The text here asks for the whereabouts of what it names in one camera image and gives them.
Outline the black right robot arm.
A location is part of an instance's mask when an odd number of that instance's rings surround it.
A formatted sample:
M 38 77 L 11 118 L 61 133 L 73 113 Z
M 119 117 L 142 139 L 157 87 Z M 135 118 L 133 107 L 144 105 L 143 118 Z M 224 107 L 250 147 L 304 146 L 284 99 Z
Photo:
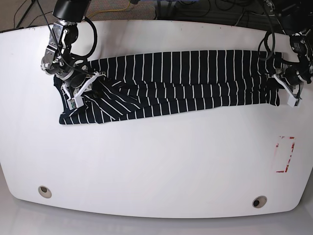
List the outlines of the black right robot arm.
M 101 75 L 88 65 L 88 59 L 97 46 L 97 29 L 86 17 L 89 0 L 58 0 L 53 10 L 57 22 L 50 31 L 48 46 L 42 58 L 41 68 L 61 80 L 61 88 L 67 95 L 70 108 L 83 105 L 82 95 L 92 90 L 93 82 Z M 86 55 L 71 53 L 72 44 L 78 39 L 77 24 L 85 21 L 93 31 L 93 44 Z

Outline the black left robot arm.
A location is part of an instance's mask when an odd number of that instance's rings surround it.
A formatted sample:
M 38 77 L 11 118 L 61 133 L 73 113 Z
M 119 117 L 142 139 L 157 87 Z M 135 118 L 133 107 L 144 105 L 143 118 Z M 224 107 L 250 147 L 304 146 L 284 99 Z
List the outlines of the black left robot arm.
M 271 77 L 289 94 L 291 106 L 297 106 L 305 83 L 310 84 L 313 77 L 313 2 L 311 0 L 262 0 L 277 19 L 283 33 L 289 36 L 290 47 L 297 55 L 298 62 L 287 61 L 274 53 L 275 29 L 267 11 L 269 31 L 260 42 L 268 55 L 261 60 L 274 58 L 285 67 L 277 70 Z

